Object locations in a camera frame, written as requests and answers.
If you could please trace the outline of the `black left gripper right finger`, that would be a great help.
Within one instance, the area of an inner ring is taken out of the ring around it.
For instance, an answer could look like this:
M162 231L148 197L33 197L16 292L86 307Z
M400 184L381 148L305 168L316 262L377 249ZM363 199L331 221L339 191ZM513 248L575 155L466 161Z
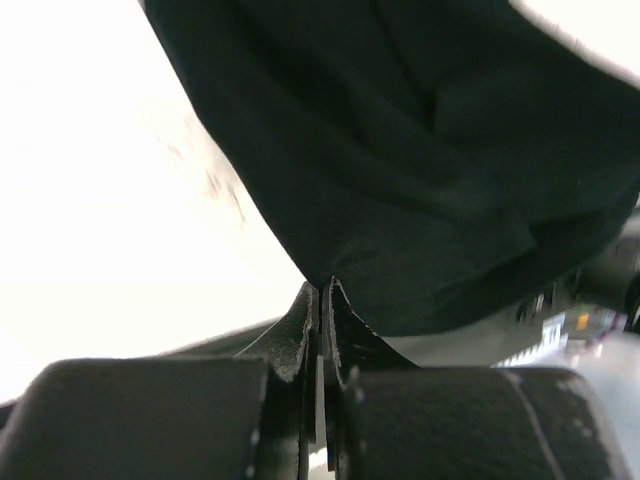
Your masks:
M627 479L605 411L561 368L423 368L324 289L327 462L339 479Z

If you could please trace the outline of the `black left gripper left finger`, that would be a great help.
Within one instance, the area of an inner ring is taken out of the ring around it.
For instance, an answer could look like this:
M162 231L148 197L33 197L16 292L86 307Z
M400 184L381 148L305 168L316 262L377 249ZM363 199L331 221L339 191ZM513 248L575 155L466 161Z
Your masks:
M5 479L304 479L318 291L234 356L55 362L1 431Z

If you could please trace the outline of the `black t shirt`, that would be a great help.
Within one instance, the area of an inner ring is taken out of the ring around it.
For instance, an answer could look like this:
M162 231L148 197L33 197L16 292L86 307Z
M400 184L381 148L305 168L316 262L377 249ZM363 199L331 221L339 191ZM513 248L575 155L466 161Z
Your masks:
M638 89L506 1L148 1L193 109L305 278L444 332L597 256L639 193Z

